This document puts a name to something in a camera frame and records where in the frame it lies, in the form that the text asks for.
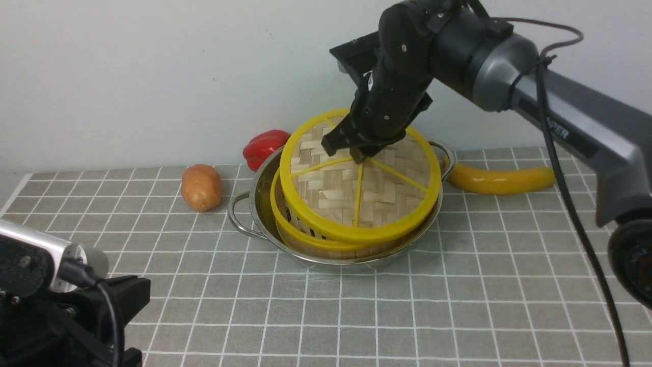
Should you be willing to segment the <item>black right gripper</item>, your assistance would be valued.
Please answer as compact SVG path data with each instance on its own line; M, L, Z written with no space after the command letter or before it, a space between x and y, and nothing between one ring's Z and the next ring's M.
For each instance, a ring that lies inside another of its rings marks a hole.
M361 79L347 116L321 141L329 156L349 149L361 163L405 137L431 103L426 90L436 33L428 25L460 11L460 1L403 1L382 12L376 65Z

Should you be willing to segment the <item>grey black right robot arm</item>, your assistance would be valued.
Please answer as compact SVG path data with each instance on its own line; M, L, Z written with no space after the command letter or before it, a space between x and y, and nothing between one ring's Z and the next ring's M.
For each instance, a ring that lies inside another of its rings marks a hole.
M548 70L542 51L478 1L404 1L378 30L331 49L357 85L350 112L321 143L357 163L405 137L442 82L487 112L515 111L596 174L596 224L615 222L613 274L650 307L650 115Z

